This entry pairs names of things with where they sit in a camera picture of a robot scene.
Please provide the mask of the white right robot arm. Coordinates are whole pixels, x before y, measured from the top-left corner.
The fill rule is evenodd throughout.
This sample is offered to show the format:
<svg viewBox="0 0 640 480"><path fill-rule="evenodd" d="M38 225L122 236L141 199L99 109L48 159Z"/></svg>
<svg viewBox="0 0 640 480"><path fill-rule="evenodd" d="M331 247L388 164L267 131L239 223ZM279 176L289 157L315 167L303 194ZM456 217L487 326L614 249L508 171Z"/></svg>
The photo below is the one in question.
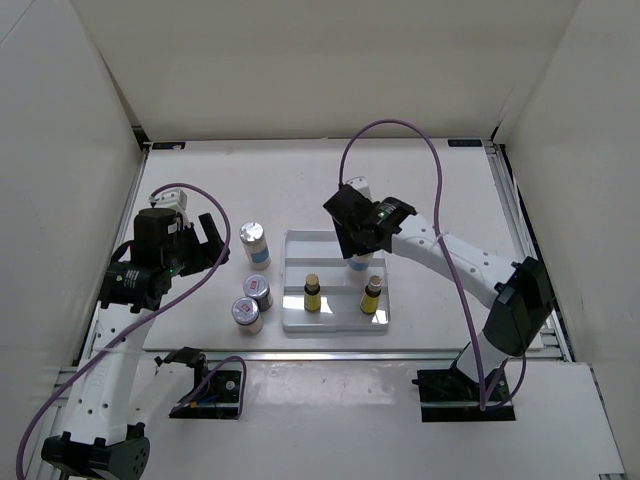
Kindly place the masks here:
<svg viewBox="0 0 640 480"><path fill-rule="evenodd" d="M469 295L489 309L482 331L471 334L449 375L450 390L460 399L476 397L494 370L526 353L553 310L547 270L533 257L514 261L491 255L438 233L413 206L397 198L372 201L347 184L323 208L334 222L344 258L384 250L451 280L465 313L470 312Z"/></svg>

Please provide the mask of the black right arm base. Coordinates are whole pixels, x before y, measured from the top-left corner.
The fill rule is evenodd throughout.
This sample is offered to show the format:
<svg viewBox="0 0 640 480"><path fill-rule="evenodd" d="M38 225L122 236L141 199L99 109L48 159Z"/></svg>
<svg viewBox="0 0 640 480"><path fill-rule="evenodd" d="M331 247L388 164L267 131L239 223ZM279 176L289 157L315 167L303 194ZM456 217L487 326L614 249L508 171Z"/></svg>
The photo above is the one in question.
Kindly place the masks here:
<svg viewBox="0 0 640 480"><path fill-rule="evenodd" d="M505 373L499 376L487 406L480 410L477 384L451 370L418 370L417 387L423 423L511 422L516 420Z"/></svg>

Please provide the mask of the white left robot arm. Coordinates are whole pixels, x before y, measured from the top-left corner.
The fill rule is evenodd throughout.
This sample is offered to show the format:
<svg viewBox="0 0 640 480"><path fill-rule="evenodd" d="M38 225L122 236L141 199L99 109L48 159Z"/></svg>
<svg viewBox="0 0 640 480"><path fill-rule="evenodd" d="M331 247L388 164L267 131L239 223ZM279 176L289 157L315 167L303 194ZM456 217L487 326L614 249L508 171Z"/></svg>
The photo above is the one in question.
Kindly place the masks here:
<svg viewBox="0 0 640 480"><path fill-rule="evenodd" d="M138 479L149 460L147 423L129 416L141 350L176 276L227 262L229 239L212 216L199 217L206 240L177 207L152 207L134 218L131 240L112 254L99 291L99 324L89 361L79 368L79 396L61 434L41 458L69 476Z"/></svg>

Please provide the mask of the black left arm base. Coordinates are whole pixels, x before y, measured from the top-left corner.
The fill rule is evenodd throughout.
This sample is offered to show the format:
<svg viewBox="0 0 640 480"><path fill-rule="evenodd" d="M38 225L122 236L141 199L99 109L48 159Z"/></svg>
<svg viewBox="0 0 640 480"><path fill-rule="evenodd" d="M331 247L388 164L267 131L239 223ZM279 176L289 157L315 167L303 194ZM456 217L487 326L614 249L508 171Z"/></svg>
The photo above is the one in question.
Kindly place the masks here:
<svg viewBox="0 0 640 480"><path fill-rule="evenodd" d="M191 393L179 400L173 419L238 420L244 408L248 368L239 356L221 360Z"/></svg>

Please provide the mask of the yellow cork-top bottle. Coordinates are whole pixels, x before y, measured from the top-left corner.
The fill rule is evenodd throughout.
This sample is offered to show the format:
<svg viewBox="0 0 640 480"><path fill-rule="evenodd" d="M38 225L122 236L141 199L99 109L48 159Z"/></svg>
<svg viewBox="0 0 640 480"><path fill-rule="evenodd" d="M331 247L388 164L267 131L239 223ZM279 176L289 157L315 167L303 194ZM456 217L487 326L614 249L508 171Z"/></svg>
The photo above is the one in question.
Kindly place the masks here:
<svg viewBox="0 0 640 480"><path fill-rule="evenodd" d="M360 302L360 309L364 314L372 315L376 313L382 293L382 286L383 280L380 276L373 275L369 278Z"/></svg>
<svg viewBox="0 0 640 480"><path fill-rule="evenodd" d="M321 286L319 277L314 273L308 274L305 278L304 309L309 312L321 309Z"/></svg>

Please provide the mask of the silver-lid shaker bottle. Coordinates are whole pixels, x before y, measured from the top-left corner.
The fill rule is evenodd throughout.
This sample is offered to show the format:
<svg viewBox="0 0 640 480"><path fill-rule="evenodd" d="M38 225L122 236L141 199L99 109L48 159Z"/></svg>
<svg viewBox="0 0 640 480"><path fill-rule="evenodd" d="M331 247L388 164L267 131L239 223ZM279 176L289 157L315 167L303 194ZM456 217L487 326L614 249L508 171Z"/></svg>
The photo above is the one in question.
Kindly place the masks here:
<svg viewBox="0 0 640 480"><path fill-rule="evenodd" d="M265 270L270 266L271 257L264 227L255 221L243 224L239 230L249 265L253 270Z"/></svg>
<svg viewBox="0 0 640 480"><path fill-rule="evenodd" d="M374 258L373 253L354 255L347 260L347 266L354 272L365 272Z"/></svg>

